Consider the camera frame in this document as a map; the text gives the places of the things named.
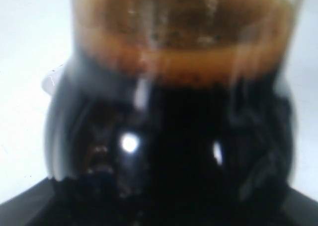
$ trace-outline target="brown foam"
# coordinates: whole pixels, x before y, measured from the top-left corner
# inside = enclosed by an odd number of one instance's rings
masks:
[[[285,0],[74,0],[75,37],[101,66],[209,86],[275,68],[292,29]]]

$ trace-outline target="glass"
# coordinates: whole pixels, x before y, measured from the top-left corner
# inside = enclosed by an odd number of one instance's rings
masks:
[[[301,0],[73,0],[46,130],[77,222],[258,225],[293,157],[283,65]]]

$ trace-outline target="dark liquid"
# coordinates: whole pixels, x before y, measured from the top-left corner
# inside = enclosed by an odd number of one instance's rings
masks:
[[[76,54],[46,133],[49,174],[72,220],[265,224],[291,167],[291,107],[274,91],[290,5],[75,0],[74,7]]]
[[[276,72],[231,88],[169,88],[76,58],[46,133],[49,171],[75,221],[266,222],[279,206],[292,133]]]

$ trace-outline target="white countertop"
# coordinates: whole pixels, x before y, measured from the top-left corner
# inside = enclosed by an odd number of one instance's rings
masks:
[[[0,0],[0,203],[46,177],[45,74],[70,56],[69,0]],[[318,2],[305,0],[287,62],[298,118],[292,186],[318,200]]]

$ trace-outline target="coffee crema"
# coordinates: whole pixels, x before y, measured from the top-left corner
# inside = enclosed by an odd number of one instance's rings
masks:
[[[257,78],[283,59],[286,0],[74,0],[76,44],[101,67],[169,86]]]

